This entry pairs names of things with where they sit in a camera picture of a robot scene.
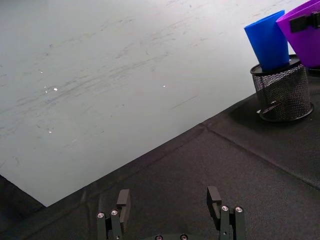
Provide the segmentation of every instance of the plastic cup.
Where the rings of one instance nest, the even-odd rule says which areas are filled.
[[[310,16],[317,11],[320,11],[320,0],[310,0],[276,21],[301,63],[308,68],[320,67],[320,29],[309,26],[305,30],[292,33],[290,20]]]
[[[284,14],[276,12],[244,28],[263,71],[289,64],[288,41],[276,23]]]

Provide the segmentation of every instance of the purple container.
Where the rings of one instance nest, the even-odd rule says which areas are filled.
[[[309,26],[303,31],[292,33],[290,20],[310,16],[318,11],[320,11],[320,0],[310,0],[276,21],[301,63],[308,68],[320,67],[320,28]]]

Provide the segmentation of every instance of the black fabric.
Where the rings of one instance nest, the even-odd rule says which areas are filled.
[[[0,234],[1,240],[95,240],[96,215],[131,189],[125,239],[190,233],[217,239],[206,186],[224,204],[245,209],[248,240],[320,236],[320,84],[310,84],[315,112],[297,123],[256,116],[251,96]]]
[[[0,233],[43,208],[40,202],[0,176]]]
[[[256,96],[208,121],[210,131],[320,189],[320,79],[309,78],[314,112],[302,122],[268,123]]]

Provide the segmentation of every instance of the metal mesh basket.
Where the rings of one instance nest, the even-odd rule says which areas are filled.
[[[301,119],[313,111],[306,69],[296,55],[290,64],[275,71],[263,72],[260,65],[251,69],[260,116],[270,122]]]

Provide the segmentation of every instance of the mesh cup holder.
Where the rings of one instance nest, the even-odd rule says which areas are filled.
[[[261,111],[269,122],[290,122],[309,115],[310,102],[306,69],[296,55],[290,55],[289,65],[263,72],[260,65],[251,69]]]

